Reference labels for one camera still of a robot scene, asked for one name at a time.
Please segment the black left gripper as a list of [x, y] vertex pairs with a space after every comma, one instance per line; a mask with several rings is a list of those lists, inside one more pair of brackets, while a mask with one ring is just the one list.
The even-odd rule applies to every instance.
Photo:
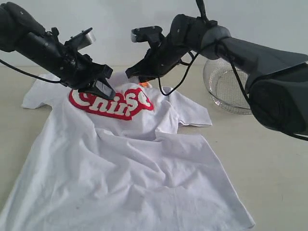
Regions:
[[115, 91], [107, 82], [112, 72], [113, 69], [108, 65], [97, 64], [90, 56], [74, 51], [65, 54], [56, 76], [65, 86], [78, 90], [78, 92], [113, 100]]

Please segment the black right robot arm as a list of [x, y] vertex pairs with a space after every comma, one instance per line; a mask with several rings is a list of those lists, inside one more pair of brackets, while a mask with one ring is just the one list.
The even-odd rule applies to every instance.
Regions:
[[308, 133], [308, 57], [233, 38], [215, 20], [177, 15], [167, 36], [161, 28], [132, 30], [133, 42], [150, 44], [145, 57], [126, 70], [141, 82], [160, 78], [188, 52], [223, 59], [247, 74], [244, 91], [253, 116], [263, 126], [287, 135]]

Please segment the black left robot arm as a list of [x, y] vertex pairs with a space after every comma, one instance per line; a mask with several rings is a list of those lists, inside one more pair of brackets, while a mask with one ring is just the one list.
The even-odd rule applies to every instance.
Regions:
[[116, 93], [107, 81], [112, 68], [79, 53], [95, 41], [92, 28], [65, 43], [61, 43], [58, 36], [57, 28], [47, 31], [21, 6], [13, 2], [0, 5], [1, 51], [16, 51], [54, 74], [58, 80], [53, 80], [53, 84], [112, 100]]

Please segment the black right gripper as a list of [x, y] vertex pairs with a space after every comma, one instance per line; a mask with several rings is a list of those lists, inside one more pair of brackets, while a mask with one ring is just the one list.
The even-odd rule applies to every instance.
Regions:
[[149, 49], [146, 56], [126, 70], [128, 78], [137, 77], [140, 81], [150, 81], [163, 77], [172, 70], [181, 58], [190, 51], [185, 46], [177, 46], [164, 40], [157, 49]]

